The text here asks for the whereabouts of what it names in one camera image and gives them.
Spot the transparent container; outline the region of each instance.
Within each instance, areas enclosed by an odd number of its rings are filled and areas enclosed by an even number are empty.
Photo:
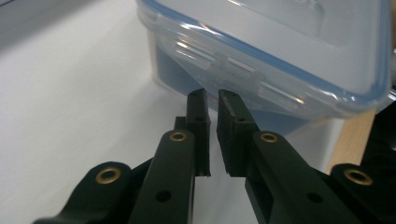
[[[390,1],[138,0],[157,76],[235,91],[252,111],[347,118],[389,91]]]

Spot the white surface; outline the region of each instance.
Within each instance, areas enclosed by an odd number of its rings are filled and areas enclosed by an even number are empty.
[[[152,81],[147,43],[130,0],[0,7],[2,223],[55,216],[92,167],[135,167],[154,155],[175,116],[185,115],[186,98]],[[244,179],[225,174],[210,114],[212,177],[196,179],[193,223],[257,223]],[[299,134],[290,139],[325,166],[339,127],[323,128],[314,147]]]

